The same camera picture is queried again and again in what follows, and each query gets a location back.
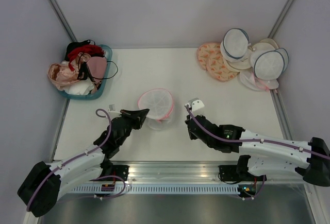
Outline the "white mesh bag pink zipper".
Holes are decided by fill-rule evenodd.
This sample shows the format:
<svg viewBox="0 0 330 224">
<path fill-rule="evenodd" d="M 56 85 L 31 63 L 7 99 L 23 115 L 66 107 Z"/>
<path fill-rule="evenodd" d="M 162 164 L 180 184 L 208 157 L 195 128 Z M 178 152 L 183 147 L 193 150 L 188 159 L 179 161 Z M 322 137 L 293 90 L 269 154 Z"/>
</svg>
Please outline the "white mesh bag pink zipper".
<svg viewBox="0 0 330 224">
<path fill-rule="evenodd" d="M 174 99 L 172 94 L 163 88 L 151 89 L 143 93 L 137 101 L 137 107 L 149 109 L 146 124 L 154 130 L 166 128 L 174 117 Z"/>
</svg>

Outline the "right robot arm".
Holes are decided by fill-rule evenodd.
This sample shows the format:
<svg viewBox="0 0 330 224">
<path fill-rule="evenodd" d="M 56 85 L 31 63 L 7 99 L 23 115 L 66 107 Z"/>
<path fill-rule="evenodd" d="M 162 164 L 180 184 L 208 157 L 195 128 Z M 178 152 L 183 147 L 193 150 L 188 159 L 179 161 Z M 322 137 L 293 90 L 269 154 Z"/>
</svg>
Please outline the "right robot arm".
<svg viewBox="0 0 330 224">
<path fill-rule="evenodd" d="M 185 124 L 191 140 L 199 139 L 222 153 L 238 153 L 235 173 L 241 180 L 252 175 L 297 174 L 312 185 L 329 186 L 329 148 L 321 138 L 275 139 L 239 126 L 216 125 L 202 115 L 188 115 Z"/>
</svg>

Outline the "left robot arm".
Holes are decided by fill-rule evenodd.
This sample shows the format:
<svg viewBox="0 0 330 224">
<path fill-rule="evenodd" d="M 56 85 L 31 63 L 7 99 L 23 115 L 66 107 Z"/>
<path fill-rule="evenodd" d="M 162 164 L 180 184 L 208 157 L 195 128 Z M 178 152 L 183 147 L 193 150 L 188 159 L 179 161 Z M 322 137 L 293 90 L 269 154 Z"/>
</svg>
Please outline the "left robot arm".
<svg viewBox="0 0 330 224">
<path fill-rule="evenodd" d="M 142 128 L 149 109 L 114 111 L 113 117 L 97 109 L 98 117 L 108 120 L 108 127 L 85 151 L 65 160 L 35 164 L 22 185 L 18 196 L 34 217 L 49 212 L 66 193 L 88 181 L 106 181 L 112 176 L 112 162 L 133 130 Z"/>
</svg>

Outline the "white bra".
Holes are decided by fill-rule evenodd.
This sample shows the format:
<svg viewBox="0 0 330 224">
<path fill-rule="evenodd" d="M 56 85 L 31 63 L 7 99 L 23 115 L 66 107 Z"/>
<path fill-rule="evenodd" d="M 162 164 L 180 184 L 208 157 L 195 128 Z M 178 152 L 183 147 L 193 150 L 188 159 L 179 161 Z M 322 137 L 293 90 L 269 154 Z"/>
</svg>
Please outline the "white bra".
<svg viewBox="0 0 330 224">
<path fill-rule="evenodd" d="M 80 81 L 65 87 L 64 91 L 69 95 L 87 95 L 94 89 L 94 84 L 88 81 Z"/>
</svg>

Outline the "flat white bag pink trim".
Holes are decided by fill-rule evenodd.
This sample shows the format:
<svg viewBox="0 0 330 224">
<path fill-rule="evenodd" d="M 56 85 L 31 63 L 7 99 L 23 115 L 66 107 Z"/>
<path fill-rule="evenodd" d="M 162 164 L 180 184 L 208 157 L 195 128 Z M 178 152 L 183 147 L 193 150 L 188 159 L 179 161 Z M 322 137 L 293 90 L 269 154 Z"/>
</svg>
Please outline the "flat white bag pink trim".
<svg viewBox="0 0 330 224">
<path fill-rule="evenodd" d="M 279 87 L 278 81 L 262 80 L 257 78 L 251 69 L 243 70 L 239 73 L 239 79 L 243 85 L 254 91 L 270 91 Z"/>
</svg>

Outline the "floral peach laundry bag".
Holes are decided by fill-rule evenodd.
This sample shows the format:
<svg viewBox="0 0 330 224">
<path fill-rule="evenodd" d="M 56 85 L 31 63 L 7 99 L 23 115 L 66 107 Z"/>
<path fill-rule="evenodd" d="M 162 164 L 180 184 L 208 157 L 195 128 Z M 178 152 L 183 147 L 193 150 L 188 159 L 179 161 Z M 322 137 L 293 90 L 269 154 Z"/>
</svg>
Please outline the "floral peach laundry bag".
<svg viewBox="0 0 330 224">
<path fill-rule="evenodd" d="M 196 51 L 196 58 L 201 68 L 206 70 L 208 59 L 220 60 L 222 58 L 220 43 L 208 42 L 202 44 Z"/>
</svg>

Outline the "peach satin bra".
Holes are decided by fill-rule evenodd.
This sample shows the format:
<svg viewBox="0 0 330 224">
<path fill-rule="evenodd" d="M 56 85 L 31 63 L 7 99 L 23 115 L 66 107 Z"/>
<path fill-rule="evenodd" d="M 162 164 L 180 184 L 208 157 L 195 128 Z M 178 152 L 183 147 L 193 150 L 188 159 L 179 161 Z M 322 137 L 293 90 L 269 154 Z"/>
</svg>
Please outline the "peach satin bra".
<svg viewBox="0 0 330 224">
<path fill-rule="evenodd" d="M 78 73 L 79 70 L 77 67 L 54 63 L 49 66 L 47 76 L 57 90 L 63 91 L 64 88 L 79 82 Z"/>
</svg>

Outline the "white mesh bag blue trim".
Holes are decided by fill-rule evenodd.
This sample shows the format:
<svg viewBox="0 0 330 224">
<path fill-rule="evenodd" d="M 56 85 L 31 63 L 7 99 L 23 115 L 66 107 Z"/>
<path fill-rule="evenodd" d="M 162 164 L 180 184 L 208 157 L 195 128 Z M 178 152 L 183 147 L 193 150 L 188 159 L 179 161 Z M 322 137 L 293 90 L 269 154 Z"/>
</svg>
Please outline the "white mesh bag blue trim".
<svg viewBox="0 0 330 224">
<path fill-rule="evenodd" d="M 221 52 L 229 62 L 239 62 L 248 54 L 249 36 L 241 28 L 232 28 L 226 32 L 221 42 Z"/>
</svg>

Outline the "cream laundry bag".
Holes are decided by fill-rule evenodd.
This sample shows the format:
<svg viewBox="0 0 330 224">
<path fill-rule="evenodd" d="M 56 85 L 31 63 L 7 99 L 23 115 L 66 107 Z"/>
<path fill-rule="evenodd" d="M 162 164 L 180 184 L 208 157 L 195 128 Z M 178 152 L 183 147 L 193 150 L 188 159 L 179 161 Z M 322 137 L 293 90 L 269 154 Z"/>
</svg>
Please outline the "cream laundry bag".
<svg viewBox="0 0 330 224">
<path fill-rule="evenodd" d="M 241 60 L 234 59 L 233 62 L 230 61 L 230 57 L 226 54 L 224 50 L 223 42 L 221 42 L 220 50 L 223 57 L 224 65 L 232 72 L 240 72 L 242 70 L 247 70 L 251 68 L 252 66 L 250 64 L 250 57 L 253 52 L 256 52 L 258 50 L 269 51 L 278 49 L 278 46 L 274 47 L 275 44 L 273 42 L 269 43 L 269 41 L 271 41 L 271 39 L 264 39 L 252 46 L 249 46 L 243 58 Z"/>
</svg>

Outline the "teal plastic basket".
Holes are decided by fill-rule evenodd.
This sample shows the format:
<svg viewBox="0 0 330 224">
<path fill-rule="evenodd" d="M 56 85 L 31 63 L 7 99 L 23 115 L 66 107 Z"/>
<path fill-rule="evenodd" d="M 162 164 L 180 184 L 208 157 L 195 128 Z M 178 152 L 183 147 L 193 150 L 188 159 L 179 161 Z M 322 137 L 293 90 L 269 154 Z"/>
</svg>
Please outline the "teal plastic basket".
<svg viewBox="0 0 330 224">
<path fill-rule="evenodd" d="M 104 45 L 104 44 L 99 44 L 99 46 L 105 52 L 105 57 L 107 59 L 107 67 L 106 67 L 106 71 L 105 71 L 105 75 L 107 76 L 108 73 L 109 73 L 109 70 L 111 69 L 110 64 L 111 63 L 115 64 L 111 60 L 112 59 L 112 49 L 108 45 Z M 99 88 L 97 89 L 97 91 L 95 93 L 90 92 L 87 95 L 73 95 L 73 94 L 68 94 L 65 91 L 60 91 L 60 90 L 58 90 L 57 92 L 61 96 L 63 96 L 64 98 L 67 98 L 67 99 L 72 99 L 72 100 L 95 100 L 95 99 L 98 99 L 102 96 L 103 91 L 104 91 L 105 86 L 106 86 L 107 80 L 113 78 L 115 75 L 116 74 L 112 75 L 111 77 L 108 77 L 107 79 L 103 79 L 101 81 L 101 84 L 100 84 Z"/>
</svg>

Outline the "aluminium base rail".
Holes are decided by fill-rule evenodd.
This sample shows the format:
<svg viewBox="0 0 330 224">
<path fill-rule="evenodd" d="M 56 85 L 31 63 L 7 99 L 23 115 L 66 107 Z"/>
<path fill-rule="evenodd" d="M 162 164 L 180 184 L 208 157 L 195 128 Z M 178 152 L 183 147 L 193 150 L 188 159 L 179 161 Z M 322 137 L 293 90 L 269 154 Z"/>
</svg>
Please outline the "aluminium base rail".
<svg viewBox="0 0 330 224">
<path fill-rule="evenodd" d="M 101 175 L 103 165 L 128 165 L 129 175 L 126 181 L 132 182 L 211 182 L 219 181 L 219 165 L 236 165 L 234 162 L 120 162 L 107 161 L 101 165 L 90 166 L 77 176 L 83 176 L 83 183 L 94 181 Z"/>
</svg>

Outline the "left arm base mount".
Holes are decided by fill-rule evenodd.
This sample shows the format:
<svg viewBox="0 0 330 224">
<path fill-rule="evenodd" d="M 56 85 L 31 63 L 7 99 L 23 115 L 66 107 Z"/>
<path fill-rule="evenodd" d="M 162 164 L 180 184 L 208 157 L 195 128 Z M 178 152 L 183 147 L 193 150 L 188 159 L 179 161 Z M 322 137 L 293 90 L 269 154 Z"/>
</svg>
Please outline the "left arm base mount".
<svg viewBox="0 0 330 224">
<path fill-rule="evenodd" d="M 110 176 L 118 176 L 122 178 L 124 181 L 127 180 L 128 175 L 129 175 L 129 166 L 128 165 L 113 165 L 113 164 L 108 164 L 108 165 L 103 165 L 101 167 L 102 172 L 101 175 L 98 176 L 94 181 L 112 181 L 116 180 L 117 178 L 112 178 Z"/>
</svg>

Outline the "aluminium side rail right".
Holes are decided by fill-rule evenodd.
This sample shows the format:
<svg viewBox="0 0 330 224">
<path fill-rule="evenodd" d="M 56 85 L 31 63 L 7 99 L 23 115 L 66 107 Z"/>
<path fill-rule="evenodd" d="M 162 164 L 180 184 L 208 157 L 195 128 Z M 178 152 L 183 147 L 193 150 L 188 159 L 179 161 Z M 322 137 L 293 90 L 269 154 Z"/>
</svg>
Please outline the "aluminium side rail right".
<svg viewBox="0 0 330 224">
<path fill-rule="evenodd" d="M 281 99 L 281 95 L 279 90 L 271 90 L 270 91 L 273 104 L 275 107 L 275 112 L 279 121 L 280 129 L 282 132 L 282 135 L 287 140 L 293 140 L 292 132 L 290 130 L 288 118 L 286 115 L 286 111 L 284 108 L 284 104 Z"/>
</svg>

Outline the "aluminium frame post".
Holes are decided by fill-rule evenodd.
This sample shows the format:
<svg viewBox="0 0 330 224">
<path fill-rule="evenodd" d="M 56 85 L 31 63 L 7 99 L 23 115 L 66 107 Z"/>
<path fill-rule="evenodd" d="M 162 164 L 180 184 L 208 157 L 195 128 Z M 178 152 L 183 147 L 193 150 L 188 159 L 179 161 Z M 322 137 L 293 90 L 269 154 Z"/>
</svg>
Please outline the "aluminium frame post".
<svg viewBox="0 0 330 224">
<path fill-rule="evenodd" d="M 275 37 L 294 2 L 295 0 L 286 0 L 283 8 L 281 9 L 281 12 L 279 13 L 273 27 L 268 34 L 268 38 L 273 39 Z"/>
<path fill-rule="evenodd" d="M 48 0 L 48 2 L 50 4 L 51 8 L 53 9 L 53 11 L 55 12 L 57 19 L 63 26 L 66 34 L 69 36 L 70 40 L 72 42 L 77 42 L 77 38 L 67 20 L 67 18 L 65 17 L 60 5 L 58 4 L 57 0 Z"/>
</svg>

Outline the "aluminium frame post right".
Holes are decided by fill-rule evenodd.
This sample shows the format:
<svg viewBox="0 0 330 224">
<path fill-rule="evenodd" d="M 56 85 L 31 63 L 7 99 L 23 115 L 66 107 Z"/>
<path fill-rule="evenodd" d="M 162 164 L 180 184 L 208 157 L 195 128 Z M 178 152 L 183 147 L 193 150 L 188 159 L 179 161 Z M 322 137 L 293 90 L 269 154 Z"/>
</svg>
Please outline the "aluminium frame post right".
<svg viewBox="0 0 330 224">
<path fill-rule="evenodd" d="M 281 12 L 279 13 L 273 27 L 268 34 L 268 38 L 273 39 L 275 37 L 294 2 L 295 0 L 286 0 L 283 8 L 281 9 Z"/>
</svg>

